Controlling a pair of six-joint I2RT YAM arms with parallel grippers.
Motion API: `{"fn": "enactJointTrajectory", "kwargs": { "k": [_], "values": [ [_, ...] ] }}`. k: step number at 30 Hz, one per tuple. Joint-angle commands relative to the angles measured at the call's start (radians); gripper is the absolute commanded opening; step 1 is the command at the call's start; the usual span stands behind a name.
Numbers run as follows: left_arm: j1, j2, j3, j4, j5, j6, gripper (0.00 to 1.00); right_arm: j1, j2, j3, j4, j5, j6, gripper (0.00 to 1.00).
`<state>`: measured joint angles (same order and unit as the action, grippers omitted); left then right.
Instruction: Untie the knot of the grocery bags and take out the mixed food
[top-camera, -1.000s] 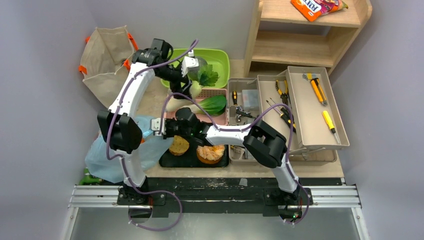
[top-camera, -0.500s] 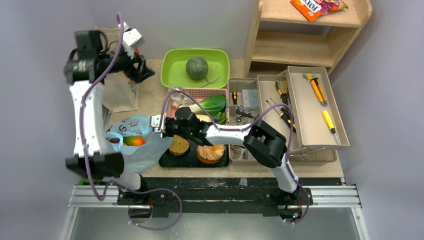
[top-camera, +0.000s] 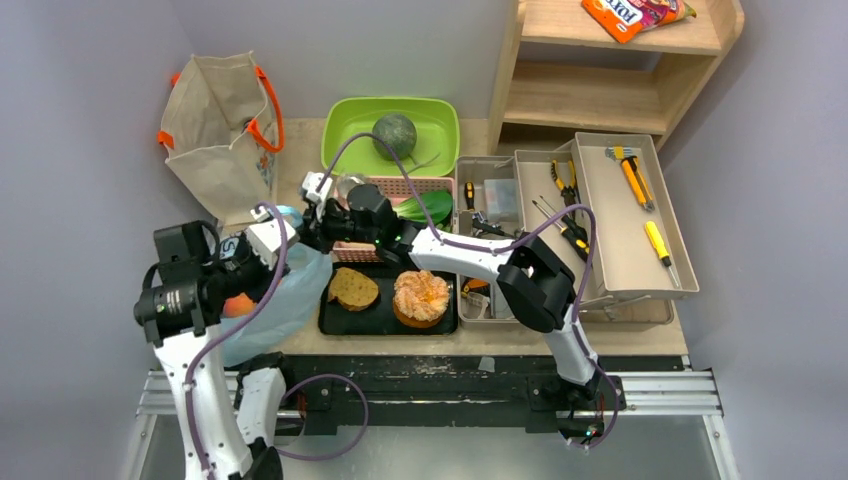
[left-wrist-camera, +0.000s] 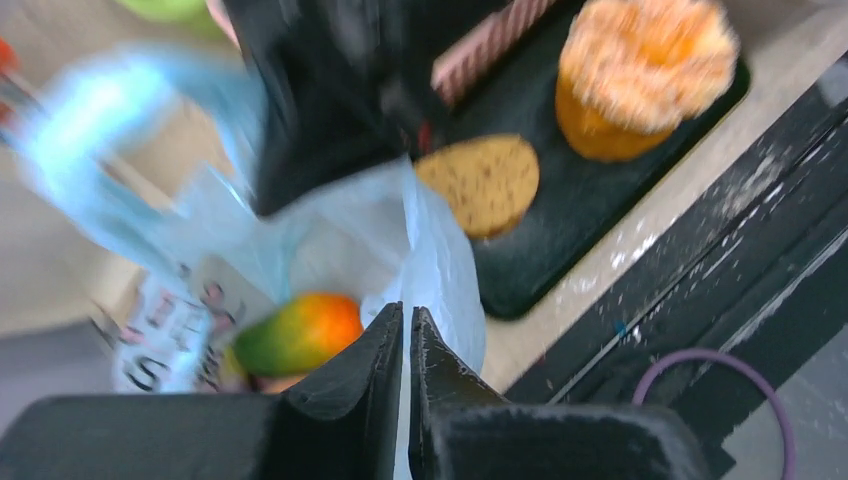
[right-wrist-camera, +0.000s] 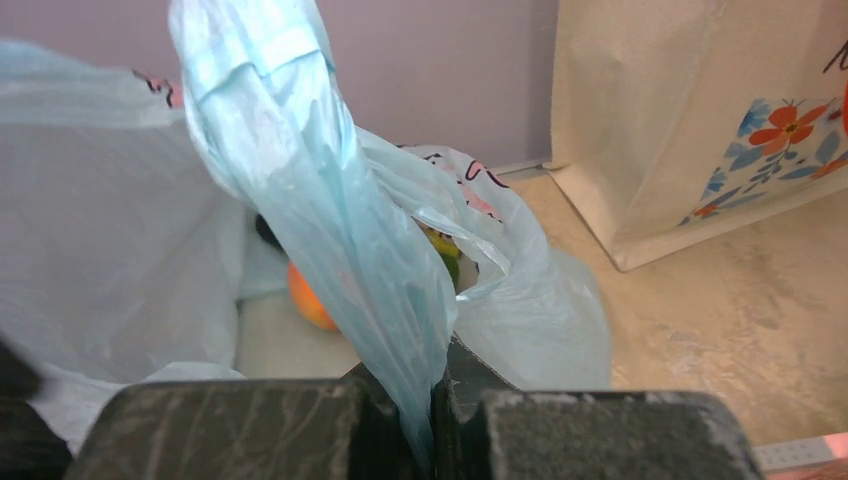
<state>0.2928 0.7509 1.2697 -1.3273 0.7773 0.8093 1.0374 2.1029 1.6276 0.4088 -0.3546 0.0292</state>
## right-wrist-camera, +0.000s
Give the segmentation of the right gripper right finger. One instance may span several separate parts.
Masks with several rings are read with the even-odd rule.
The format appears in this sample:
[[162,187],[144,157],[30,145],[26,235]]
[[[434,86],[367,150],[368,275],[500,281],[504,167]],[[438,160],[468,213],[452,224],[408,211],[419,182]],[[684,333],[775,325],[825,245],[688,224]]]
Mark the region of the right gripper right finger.
[[692,391],[524,392],[458,338],[433,393],[440,479],[761,479],[741,425]]

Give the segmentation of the orange green mango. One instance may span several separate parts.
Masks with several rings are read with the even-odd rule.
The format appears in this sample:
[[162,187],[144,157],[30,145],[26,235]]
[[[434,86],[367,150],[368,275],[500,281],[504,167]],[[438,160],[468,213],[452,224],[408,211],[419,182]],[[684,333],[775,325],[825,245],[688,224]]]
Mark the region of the orange green mango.
[[462,252],[453,242],[450,235],[444,234],[443,232],[427,226],[424,226],[422,231],[442,258],[442,261],[451,277],[453,286],[454,288],[457,288],[460,279],[459,259],[462,256]]

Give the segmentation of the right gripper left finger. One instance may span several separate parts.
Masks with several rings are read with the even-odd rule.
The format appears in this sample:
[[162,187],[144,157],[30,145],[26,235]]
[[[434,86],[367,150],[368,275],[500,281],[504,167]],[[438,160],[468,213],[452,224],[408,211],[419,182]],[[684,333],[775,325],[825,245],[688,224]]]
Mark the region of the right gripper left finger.
[[418,479],[398,412],[357,365],[338,379],[157,382],[113,397],[70,479]]

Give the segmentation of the beige canvas tote bag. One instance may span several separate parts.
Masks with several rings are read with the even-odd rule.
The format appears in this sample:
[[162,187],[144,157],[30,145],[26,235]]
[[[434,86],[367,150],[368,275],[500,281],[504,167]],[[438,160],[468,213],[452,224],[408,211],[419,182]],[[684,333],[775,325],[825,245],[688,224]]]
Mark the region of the beige canvas tote bag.
[[847,186],[843,1],[563,1],[553,177],[630,271]]

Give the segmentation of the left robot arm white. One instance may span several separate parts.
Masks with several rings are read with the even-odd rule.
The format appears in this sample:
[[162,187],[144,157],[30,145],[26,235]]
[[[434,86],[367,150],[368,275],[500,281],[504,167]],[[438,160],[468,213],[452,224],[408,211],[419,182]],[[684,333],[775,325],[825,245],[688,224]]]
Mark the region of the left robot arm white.
[[64,477],[73,457],[28,403],[41,376],[6,344],[1,345],[1,477],[48,480]]

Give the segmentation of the light blue plastic grocery bag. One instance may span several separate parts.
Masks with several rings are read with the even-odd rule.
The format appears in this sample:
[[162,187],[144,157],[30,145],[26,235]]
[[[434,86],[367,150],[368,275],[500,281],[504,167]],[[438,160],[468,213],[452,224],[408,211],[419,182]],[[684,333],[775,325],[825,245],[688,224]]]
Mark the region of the light blue plastic grocery bag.
[[[175,1],[169,26],[181,88],[1,42],[1,331],[63,439],[127,385],[235,378],[236,303],[290,262],[417,455],[453,335],[523,390],[610,386],[588,268],[471,157],[357,127],[314,2]],[[424,226],[462,252],[457,288]]]

